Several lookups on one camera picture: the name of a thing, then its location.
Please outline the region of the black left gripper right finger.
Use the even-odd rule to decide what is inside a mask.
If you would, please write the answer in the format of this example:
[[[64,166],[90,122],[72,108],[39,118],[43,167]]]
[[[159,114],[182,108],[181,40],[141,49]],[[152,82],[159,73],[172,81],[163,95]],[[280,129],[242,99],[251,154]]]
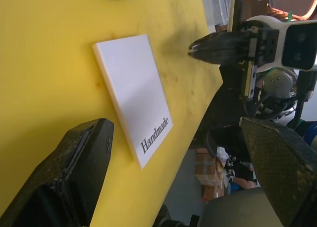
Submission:
[[[293,129],[250,117],[240,127],[256,176],[285,227],[317,225],[317,150]]]

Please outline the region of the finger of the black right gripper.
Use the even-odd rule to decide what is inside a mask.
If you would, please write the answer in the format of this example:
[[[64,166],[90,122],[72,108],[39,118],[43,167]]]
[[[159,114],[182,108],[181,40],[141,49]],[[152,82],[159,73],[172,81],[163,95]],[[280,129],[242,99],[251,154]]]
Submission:
[[[250,41],[250,32],[215,32],[194,41],[190,50],[232,49]]]
[[[211,64],[235,64],[249,59],[247,53],[235,49],[190,51],[188,55]]]

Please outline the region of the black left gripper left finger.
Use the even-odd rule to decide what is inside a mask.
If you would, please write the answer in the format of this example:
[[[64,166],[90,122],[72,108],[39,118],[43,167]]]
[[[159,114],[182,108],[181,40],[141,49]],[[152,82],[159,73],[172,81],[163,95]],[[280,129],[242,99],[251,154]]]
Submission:
[[[70,130],[40,162],[0,218],[2,227],[88,227],[110,162],[114,124]]]

